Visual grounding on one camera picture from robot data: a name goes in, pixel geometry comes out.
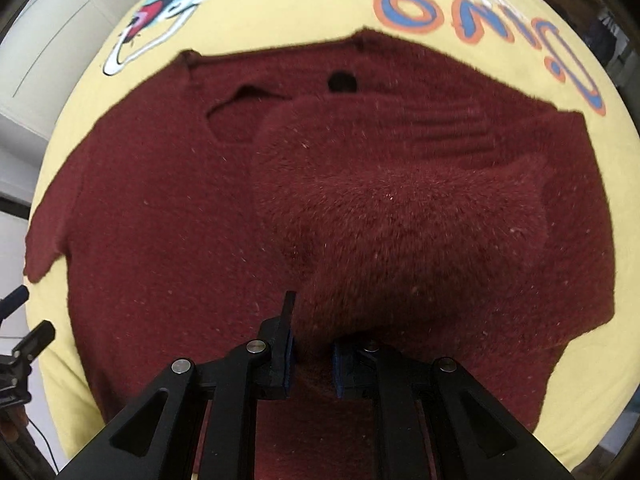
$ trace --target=black clamp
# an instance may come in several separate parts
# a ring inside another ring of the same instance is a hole
[[[28,299],[29,291],[22,285],[0,300],[0,324]],[[31,402],[28,386],[31,363],[55,336],[53,325],[43,321],[14,347],[11,355],[0,355],[0,410]]]
[[[258,400],[286,399],[293,340],[280,317],[225,358],[175,360],[62,470],[61,480],[190,480],[211,400],[199,480],[253,480]],[[572,480],[459,363],[426,364],[353,339],[334,345],[343,399],[374,405],[376,480]]]

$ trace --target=maroon knit sweater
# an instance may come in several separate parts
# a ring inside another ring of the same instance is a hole
[[[264,480],[370,478],[369,406],[323,393],[337,336],[450,355],[533,429],[564,346],[613,314],[584,118],[370,31],[178,56],[47,189],[25,273],[62,255],[106,421],[172,359],[221,358],[299,292],[298,383],[258,409]]]

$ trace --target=metal pin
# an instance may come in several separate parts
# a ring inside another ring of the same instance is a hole
[[[249,354],[259,354],[267,349],[267,343],[259,339],[254,339],[246,344],[246,350]]]
[[[440,370],[448,374],[450,374],[451,372],[455,372],[458,368],[456,362],[448,357],[443,357],[442,359],[440,359],[440,361],[438,361],[438,366],[440,367]]]
[[[171,370],[176,374],[188,372],[189,368],[191,368],[191,363],[188,362],[187,359],[178,359],[171,365]]]
[[[380,350],[380,346],[373,340],[364,345],[365,352],[377,352],[378,350]]]

